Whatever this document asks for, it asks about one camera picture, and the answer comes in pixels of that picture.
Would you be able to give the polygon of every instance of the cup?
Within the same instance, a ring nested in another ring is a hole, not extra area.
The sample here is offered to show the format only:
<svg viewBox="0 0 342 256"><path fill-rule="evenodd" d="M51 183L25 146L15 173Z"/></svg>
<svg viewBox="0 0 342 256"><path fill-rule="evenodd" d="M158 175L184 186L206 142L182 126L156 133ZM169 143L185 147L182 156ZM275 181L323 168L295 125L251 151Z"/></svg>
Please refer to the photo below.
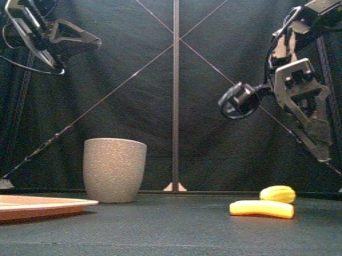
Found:
<svg viewBox="0 0 342 256"><path fill-rule="evenodd" d="M118 138L84 142L82 179L88 198L100 203L132 202L142 182L146 145Z"/></svg>

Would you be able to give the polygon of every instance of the dark table surface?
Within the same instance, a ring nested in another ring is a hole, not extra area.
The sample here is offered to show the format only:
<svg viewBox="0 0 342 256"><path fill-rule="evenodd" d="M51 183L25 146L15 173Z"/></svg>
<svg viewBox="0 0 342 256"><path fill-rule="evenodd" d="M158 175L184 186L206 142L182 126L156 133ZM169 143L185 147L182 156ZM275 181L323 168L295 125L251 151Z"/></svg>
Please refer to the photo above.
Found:
<svg viewBox="0 0 342 256"><path fill-rule="evenodd" d="M256 198L138 194L80 215L2 223L0 255L342 255L340 201L297 198L288 220L229 216L243 199Z"/></svg>

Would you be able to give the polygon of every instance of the black cable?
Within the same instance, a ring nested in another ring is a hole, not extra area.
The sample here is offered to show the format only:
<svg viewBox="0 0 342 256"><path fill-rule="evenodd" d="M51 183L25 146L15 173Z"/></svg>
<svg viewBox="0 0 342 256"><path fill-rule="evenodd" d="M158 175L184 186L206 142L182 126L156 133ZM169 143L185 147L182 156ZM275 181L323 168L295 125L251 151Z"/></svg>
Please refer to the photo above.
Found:
<svg viewBox="0 0 342 256"><path fill-rule="evenodd" d="M65 74L64 68L61 68L61 69L58 70L58 72L54 73L54 72L42 71L42 70L30 68L30 67L27 67L27 66L25 66L25 65L21 65L19 63L11 61L10 59L7 59L7 58L6 58L5 56L2 56L2 55L0 55L0 58L1 58L2 60L7 61L7 62L9 62L11 65L14 65L15 67L22 68L22 69L25 69L25 70L27 70L27 71L35 72L35 73L42 74L42 75L61 76L61 75Z"/></svg>

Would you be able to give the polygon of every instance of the tray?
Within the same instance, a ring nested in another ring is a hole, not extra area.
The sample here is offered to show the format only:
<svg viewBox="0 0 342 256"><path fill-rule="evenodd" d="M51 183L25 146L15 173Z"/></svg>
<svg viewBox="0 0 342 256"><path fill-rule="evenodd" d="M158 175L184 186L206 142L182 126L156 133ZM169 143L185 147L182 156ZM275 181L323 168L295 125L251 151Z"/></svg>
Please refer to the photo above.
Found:
<svg viewBox="0 0 342 256"><path fill-rule="evenodd" d="M0 195L0 223L77 214L96 204L85 199Z"/></svg>

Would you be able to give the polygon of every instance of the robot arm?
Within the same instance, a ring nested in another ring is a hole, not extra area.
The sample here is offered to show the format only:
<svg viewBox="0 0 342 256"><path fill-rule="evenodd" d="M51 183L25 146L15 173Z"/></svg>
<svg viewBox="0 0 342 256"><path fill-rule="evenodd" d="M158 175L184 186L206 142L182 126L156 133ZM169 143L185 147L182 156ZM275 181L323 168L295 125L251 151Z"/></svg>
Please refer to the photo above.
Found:
<svg viewBox="0 0 342 256"><path fill-rule="evenodd" d="M291 118L291 131L319 162L329 161L329 125L325 116L325 85L315 79L307 58L297 60L296 52L323 33L333 31L342 20L342 1L313 0L295 7L283 27L272 34L265 56L264 82L251 87L237 83L217 101L229 119L247 117L257 108L263 96L275 97Z"/></svg>

